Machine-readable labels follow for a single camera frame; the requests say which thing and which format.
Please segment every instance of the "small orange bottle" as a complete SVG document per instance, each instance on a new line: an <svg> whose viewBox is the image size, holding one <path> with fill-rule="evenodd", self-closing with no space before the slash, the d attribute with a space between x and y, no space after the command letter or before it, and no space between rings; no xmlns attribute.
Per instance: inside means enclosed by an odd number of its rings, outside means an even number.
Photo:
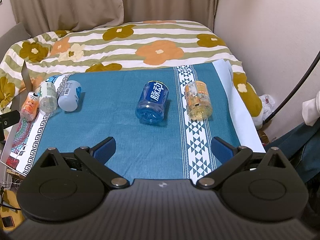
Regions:
<svg viewBox="0 0 320 240"><path fill-rule="evenodd" d="M33 121L37 115L38 107L39 96L34 92L29 92L20 111L21 118L25 118L28 122Z"/></svg>

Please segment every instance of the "plastic bottle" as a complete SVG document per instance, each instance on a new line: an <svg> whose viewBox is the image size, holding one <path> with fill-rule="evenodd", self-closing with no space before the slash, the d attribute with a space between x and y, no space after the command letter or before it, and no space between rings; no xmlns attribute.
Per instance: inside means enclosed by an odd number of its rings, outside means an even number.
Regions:
<svg viewBox="0 0 320 240"><path fill-rule="evenodd" d="M80 83L74 80L67 81L58 99L60 108L67 112L75 111L78 107L80 94Z"/></svg>
<svg viewBox="0 0 320 240"><path fill-rule="evenodd" d="M53 83L43 82L41 84L38 94L40 96L39 105L41 111L45 112L46 114L49 114L57 109L58 103L56 89Z"/></svg>
<svg viewBox="0 0 320 240"><path fill-rule="evenodd" d="M146 124L157 124L164 118L164 110L169 90L160 81L149 81L143 88L136 116Z"/></svg>
<svg viewBox="0 0 320 240"><path fill-rule="evenodd" d="M29 92L26 101L23 103L20 116L28 122L33 121L37 115L39 106L39 96L34 92Z"/></svg>
<svg viewBox="0 0 320 240"><path fill-rule="evenodd" d="M190 82L186 85L184 91L187 101L187 113L191 120L201 121L212 114L209 93L204 82Z"/></svg>

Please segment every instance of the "black cable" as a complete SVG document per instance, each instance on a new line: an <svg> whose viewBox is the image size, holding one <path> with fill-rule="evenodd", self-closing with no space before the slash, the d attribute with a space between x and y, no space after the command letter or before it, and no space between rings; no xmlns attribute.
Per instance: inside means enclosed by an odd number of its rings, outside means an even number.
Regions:
<svg viewBox="0 0 320 240"><path fill-rule="evenodd" d="M9 188L9 187L19 188L18 186L8 186L8 187L4 187L4 188Z"/></svg>
<svg viewBox="0 0 320 240"><path fill-rule="evenodd" d="M6 207L6 208L9 208L9 209L14 209L14 210L21 210L21 208L10 207L10 206L7 206L5 204L0 204L0 206Z"/></svg>
<svg viewBox="0 0 320 240"><path fill-rule="evenodd" d="M277 109L275 111L273 111L271 113L271 115L269 115L267 117L266 120L263 121L262 124L266 124L268 122L270 122L270 120L272 118L274 118L274 116L282 109L282 107L284 107L284 105L293 97L293 95L298 91L298 89L302 86L302 84L306 81L306 79L308 78L308 76L310 76L311 72L313 71L313 69L316 67L316 65L318 64L320 60L320 51L318 53L318 55L316 56L315 60L312 62L311 66L308 68L307 72L303 75L303 77L301 78L301 80L299 81L299 83L295 86L295 88L290 92L290 94L285 98L285 100L283 100L283 102L277 107Z"/></svg>

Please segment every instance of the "barcode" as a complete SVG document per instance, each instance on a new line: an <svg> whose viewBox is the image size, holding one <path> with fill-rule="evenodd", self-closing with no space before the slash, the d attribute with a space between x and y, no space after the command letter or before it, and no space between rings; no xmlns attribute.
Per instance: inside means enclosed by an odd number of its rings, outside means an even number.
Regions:
<svg viewBox="0 0 320 240"><path fill-rule="evenodd" d="M63 95L64 95L64 96L69 95L69 91L70 91L70 88L67 88Z"/></svg>

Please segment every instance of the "white fabric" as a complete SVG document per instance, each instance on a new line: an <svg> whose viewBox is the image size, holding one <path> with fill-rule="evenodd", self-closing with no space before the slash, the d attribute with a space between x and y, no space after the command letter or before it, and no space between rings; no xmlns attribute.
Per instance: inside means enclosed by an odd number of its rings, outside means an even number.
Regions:
<svg viewBox="0 0 320 240"><path fill-rule="evenodd" d="M241 145L249 147L254 152L265 153L266 151L261 144L252 117L233 85L230 71L226 71L226 69L232 69L230 62L220 59L212 64L226 92L231 120Z"/></svg>
<svg viewBox="0 0 320 240"><path fill-rule="evenodd" d="M320 91L316 98L302 103L302 117L306 125L313 126L320 117Z"/></svg>
<svg viewBox="0 0 320 240"><path fill-rule="evenodd" d="M263 120L263 108L261 109L260 114L258 116L252 117L252 121L253 121L253 124L254 124L256 130L261 129L262 120Z"/></svg>

